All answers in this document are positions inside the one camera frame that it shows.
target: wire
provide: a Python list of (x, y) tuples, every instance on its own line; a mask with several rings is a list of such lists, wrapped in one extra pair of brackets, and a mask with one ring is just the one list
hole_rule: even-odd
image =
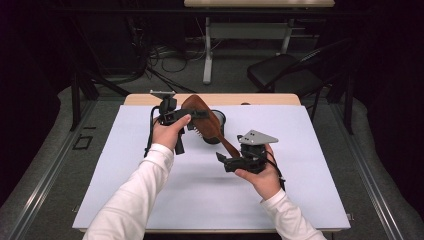
[(150, 147), (152, 146), (152, 139), (153, 139), (153, 127), (155, 126), (158, 119), (156, 119), (155, 122), (153, 122), (153, 114), (156, 109), (159, 109), (159, 106), (154, 106), (152, 110), (150, 111), (150, 133), (149, 133), (149, 139), (147, 140), (147, 147), (144, 149), (144, 157), (147, 156), (147, 153), (150, 150)]
[(163, 76), (162, 74), (160, 74), (159, 72), (153, 70), (152, 68), (148, 67), (146, 68), (146, 70), (148, 72), (150, 72), (152, 75), (155, 75), (156, 77), (158, 77), (160, 80), (162, 80), (162, 82), (164, 82), (171, 90), (173, 90), (174, 92), (177, 93), (177, 91), (172, 87), (177, 87), (180, 88), (181, 90), (184, 90), (186, 92), (190, 92), (190, 93), (196, 93), (196, 91), (191, 90), (190, 88), (184, 87), (183, 85)]
[(278, 179), (280, 180), (280, 186), (281, 186), (281, 188), (285, 191), (285, 190), (286, 190), (286, 188), (285, 188), (285, 186), (284, 186), (284, 182), (285, 182), (286, 180), (283, 178), (283, 175), (281, 174), (281, 171), (280, 171), (280, 169), (279, 169), (279, 168), (278, 168), (278, 166), (277, 166), (277, 161), (275, 160), (274, 155), (273, 155), (271, 152), (269, 152), (269, 151), (265, 151), (265, 152), (266, 152), (267, 154), (269, 154), (269, 155), (272, 157), (272, 160), (274, 160), (274, 161), (271, 161), (271, 160), (269, 160), (268, 158), (266, 159), (267, 163), (271, 164), (271, 166), (273, 166), (273, 167), (275, 168), (275, 170), (277, 171)]

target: person's left hand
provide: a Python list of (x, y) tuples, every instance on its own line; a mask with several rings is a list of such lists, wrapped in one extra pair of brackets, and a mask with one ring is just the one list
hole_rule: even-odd
[(171, 151), (174, 150), (175, 144), (177, 144), (178, 132), (181, 128), (185, 127), (191, 121), (191, 115), (187, 114), (184, 117), (178, 119), (170, 126), (160, 125), (155, 121), (155, 126), (153, 127), (153, 138), (152, 143), (161, 144)]

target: gray floor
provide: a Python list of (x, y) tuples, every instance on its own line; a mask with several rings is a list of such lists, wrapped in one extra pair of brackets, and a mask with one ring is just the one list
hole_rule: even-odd
[[(301, 56), (309, 50), (308, 42), (308, 39), (293, 39), (290, 53)], [(279, 48), (275, 42), (223, 41), (214, 50), (211, 85), (202, 83), (203, 59), (189, 61), (186, 68), (177, 73), (167, 73), (162, 68), (177, 70), (182, 67), (183, 61), (175, 58), (160, 60), (154, 69), (197, 92), (254, 92), (255, 87), (246, 77), (247, 66), (272, 56)], [(133, 93), (145, 93), (150, 89), (169, 90), (158, 78), (149, 78), (149, 74), (120, 86)], [(114, 116), (123, 101), (123, 98), (103, 86), (99, 85), (98, 89), (100, 100), (83, 101), (86, 106), (84, 121), (71, 134), (70, 89), (59, 94), (62, 107), (55, 126), (25, 176), (0, 210), (0, 239), (82, 237), (80, 232), (71, 228), (76, 214), (72, 209), (82, 201)], [(304, 104), (308, 102), (310, 99), (303, 100)], [(402, 198), (374, 151), (366, 108), (355, 100), (354, 136), (348, 135), (339, 125), (342, 108), (342, 104), (328, 105), (322, 100), (314, 121), (315, 131), (346, 212), (353, 214), (355, 219), (351, 221), (351, 229), (336, 233), (334, 239), (422, 239), (423, 221)], [(89, 150), (78, 150), (78, 144), (82, 143), (77, 140), (81, 136), (93, 137)], [(363, 175), (364, 171), (358, 163), (358, 149), (359, 157), (371, 173), (372, 183), (378, 187), (377, 195), (382, 196), (381, 199), (377, 198), (378, 201), (375, 199), (375, 189), (373, 192), (373, 188), (367, 187), (369, 177)], [(154, 237), (160, 236), (149, 235), (146, 239)]]

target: table leg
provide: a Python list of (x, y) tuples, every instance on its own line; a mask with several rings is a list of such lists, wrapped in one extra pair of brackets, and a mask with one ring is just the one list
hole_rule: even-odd
[(206, 30), (206, 59), (205, 59), (205, 70), (203, 73), (203, 84), (211, 83), (212, 75), (212, 52), (211, 52), (211, 33), (210, 33), (210, 20), (209, 17), (206, 18), (205, 24)]

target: white table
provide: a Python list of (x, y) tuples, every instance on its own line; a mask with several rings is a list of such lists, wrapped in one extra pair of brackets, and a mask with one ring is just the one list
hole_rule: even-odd
[[(221, 95), (222, 99), (231, 96)], [(73, 228), (85, 230), (104, 203), (137, 168), (147, 143), (151, 107), (121, 106)], [(287, 194), (316, 228), (324, 231), (350, 228), (304, 106), (210, 107), (226, 115), (225, 135), (236, 147), (240, 146), (236, 135), (251, 129), (279, 139), (271, 146), (287, 180)], [(147, 232), (275, 231), (253, 187), (233, 173), (226, 173), (216, 159), (215, 152), (229, 156), (221, 144), (206, 144), (194, 131), (186, 131), (182, 141), (185, 153), (175, 157), (170, 178), (158, 195), (149, 218)]]
[[(195, 8), (317, 8), (333, 7), (334, 0), (184, 0), (186, 7)], [(294, 20), (282, 23), (212, 23), (206, 17), (206, 58), (203, 83), (211, 83), (211, 38), (224, 39), (282, 39), (280, 53), (286, 53)]]

